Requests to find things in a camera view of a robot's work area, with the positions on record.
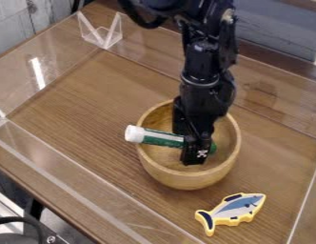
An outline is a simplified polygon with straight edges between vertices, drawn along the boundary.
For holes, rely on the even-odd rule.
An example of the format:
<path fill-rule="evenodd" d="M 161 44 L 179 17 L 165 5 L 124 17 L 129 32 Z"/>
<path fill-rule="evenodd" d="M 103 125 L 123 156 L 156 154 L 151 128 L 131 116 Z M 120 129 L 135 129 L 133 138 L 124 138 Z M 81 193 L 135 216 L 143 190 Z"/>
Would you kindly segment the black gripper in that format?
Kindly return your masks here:
<path fill-rule="evenodd" d="M 235 93 L 230 71 L 206 83 L 180 74 L 179 95 L 172 100 L 171 131 L 183 136 L 180 161 L 184 166 L 204 163 L 212 151 L 214 123 L 226 115 Z"/>

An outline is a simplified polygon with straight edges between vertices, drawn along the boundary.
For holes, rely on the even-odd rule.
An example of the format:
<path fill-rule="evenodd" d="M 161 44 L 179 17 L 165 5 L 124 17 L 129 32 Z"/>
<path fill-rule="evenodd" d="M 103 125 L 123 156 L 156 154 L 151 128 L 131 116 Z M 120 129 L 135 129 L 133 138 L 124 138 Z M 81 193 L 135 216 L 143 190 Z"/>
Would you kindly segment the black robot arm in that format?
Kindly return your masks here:
<path fill-rule="evenodd" d="M 181 34 L 184 65 L 172 99 L 171 130 L 183 136 L 179 160 L 202 164 L 211 152 L 218 119 L 227 114 L 236 87 L 236 15 L 232 0 L 117 0 L 128 18 L 151 30 L 172 20 Z"/>

